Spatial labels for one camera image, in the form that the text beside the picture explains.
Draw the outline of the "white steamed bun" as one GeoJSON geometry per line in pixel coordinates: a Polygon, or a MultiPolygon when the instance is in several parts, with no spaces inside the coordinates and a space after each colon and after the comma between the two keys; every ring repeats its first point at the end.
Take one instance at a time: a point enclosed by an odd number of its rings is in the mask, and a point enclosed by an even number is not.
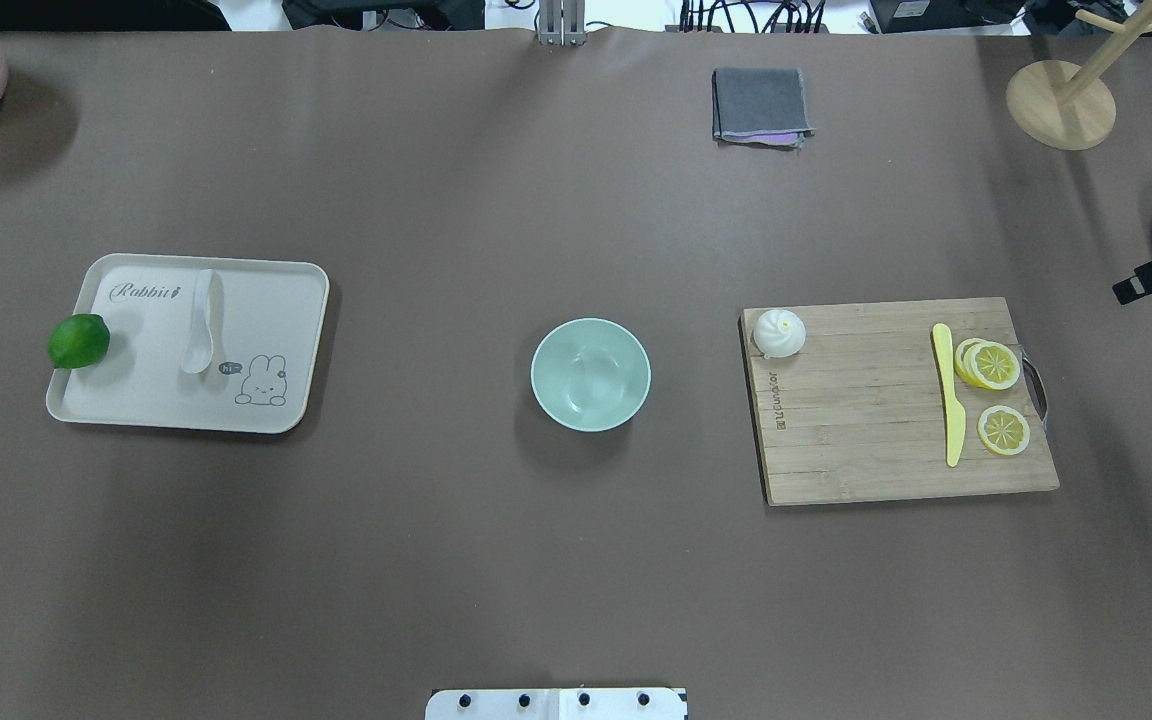
{"type": "Polygon", "coordinates": [[[799,314],[786,306],[772,306],[755,320],[751,341],[768,359],[791,357],[806,343],[806,325],[799,314]]]}

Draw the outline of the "mint green bowl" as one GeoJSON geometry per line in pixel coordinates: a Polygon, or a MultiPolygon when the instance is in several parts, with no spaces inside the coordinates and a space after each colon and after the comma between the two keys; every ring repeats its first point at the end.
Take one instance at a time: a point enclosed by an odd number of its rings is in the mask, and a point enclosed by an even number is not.
{"type": "Polygon", "coordinates": [[[652,361],[621,324],[577,318],[536,346],[530,384],[538,406],[562,427],[604,432],[639,414],[652,388],[652,361]]]}

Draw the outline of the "bamboo cutting board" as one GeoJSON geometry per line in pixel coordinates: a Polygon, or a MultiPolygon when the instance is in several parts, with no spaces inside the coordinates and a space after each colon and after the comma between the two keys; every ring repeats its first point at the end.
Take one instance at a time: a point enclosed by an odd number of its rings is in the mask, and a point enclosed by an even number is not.
{"type": "Polygon", "coordinates": [[[795,306],[806,343],[768,359],[751,340],[759,306],[740,329],[756,447],[770,506],[851,503],[910,498],[1001,495],[1059,488],[1059,475],[1026,378],[1005,391],[956,379],[967,411],[958,464],[945,460],[945,406],[931,328],[952,340],[982,338],[1020,353],[1002,297],[795,306]],[[1015,407],[1030,444],[1015,456],[983,446],[977,420],[988,406],[1015,407]]]}

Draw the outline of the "cream rabbit tray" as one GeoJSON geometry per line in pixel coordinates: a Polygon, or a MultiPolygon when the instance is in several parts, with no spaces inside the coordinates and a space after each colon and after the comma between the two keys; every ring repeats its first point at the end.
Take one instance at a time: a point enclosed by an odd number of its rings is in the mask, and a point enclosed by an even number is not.
{"type": "Polygon", "coordinates": [[[52,373],[70,423],[280,434],[306,414],[329,279],[312,263],[115,252],[83,278],[78,313],[108,324],[100,363],[52,373]],[[212,359],[180,369],[198,275],[212,273],[212,359]]]}

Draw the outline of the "grey folded cloth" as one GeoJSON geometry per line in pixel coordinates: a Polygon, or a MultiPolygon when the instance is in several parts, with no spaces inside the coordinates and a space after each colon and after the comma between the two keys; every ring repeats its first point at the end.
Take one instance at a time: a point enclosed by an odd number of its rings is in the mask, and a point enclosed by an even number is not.
{"type": "Polygon", "coordinates": [[[799,149],[817,132],[799,68],[719,67],[710,83],[714,141],[799,149]]]}

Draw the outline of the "yellow plastic knife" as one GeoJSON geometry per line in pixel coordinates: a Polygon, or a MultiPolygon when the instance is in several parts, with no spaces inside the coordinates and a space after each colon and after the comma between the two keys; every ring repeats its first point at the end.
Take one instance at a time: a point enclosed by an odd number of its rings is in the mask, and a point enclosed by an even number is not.
{"type": "Polygon", "coordinates": [[[967,411],[956,396],[952,329],[943,323],[935,323],[931,328],[931,338],[943,402],[945,460],[948,468],[955,468],[958,464],[961,452],[963,452],[967,411]]]}

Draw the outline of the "lower lemon slice stack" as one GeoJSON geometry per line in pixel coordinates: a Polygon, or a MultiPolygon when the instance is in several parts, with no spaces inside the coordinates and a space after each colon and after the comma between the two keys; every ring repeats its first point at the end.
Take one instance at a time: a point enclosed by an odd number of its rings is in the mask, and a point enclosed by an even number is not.
{"type": "Polygon", "coordinates": [[[1021,378],[1021,361],[1011,348],[982,338],[957,344],[954,367],[964,382],[983,389],[1010,389],[1021,378]]]}

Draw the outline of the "green lime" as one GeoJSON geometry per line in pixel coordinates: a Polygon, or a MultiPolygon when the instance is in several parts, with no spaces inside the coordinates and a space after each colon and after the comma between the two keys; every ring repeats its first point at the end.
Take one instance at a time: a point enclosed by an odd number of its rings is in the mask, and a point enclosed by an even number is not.
{"type": "Polygon", "coordinates": [[[70,314],[55,325],[47,340],[47,356],[56,369],[100,363],[109,350],[111,332],[101,314],[70,314]]]}

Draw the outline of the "wooden mug tree stand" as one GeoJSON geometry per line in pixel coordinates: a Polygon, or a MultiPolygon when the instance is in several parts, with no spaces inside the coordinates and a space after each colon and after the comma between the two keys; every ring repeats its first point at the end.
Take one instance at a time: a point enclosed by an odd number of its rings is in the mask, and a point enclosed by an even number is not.
{"type": "Polygon", "coordinates": [[[1108,32],[1087,63],[1034,61],[1011,74],[1005,94],[1006,108],[1021,129],[1064,151],[1092,149],[1114,128],[1116,103],[1100,77],[1134,41],[1152,32],[1152,1],[1140,5],[1123,23],[1087,10],[1076,12],[1076,18],[1108,32]]]}

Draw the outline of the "aluminium frame post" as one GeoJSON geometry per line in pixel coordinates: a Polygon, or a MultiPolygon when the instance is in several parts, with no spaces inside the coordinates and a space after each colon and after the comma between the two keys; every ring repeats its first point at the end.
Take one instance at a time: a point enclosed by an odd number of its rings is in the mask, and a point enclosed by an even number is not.
{"type": "Polygon", "coordinates": [[[543,46],[581,46],[588,40],[584,0],[536,1],[536,37],[543,46]]]}

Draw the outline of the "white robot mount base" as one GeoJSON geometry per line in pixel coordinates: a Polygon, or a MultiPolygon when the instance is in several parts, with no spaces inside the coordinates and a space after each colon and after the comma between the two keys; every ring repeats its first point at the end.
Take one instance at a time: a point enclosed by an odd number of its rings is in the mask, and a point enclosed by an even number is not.
{"type": "Polygon", "coordinates": [[[687,719],[685,689],[570,687],[444,689],[425,719],[687,719]]]}

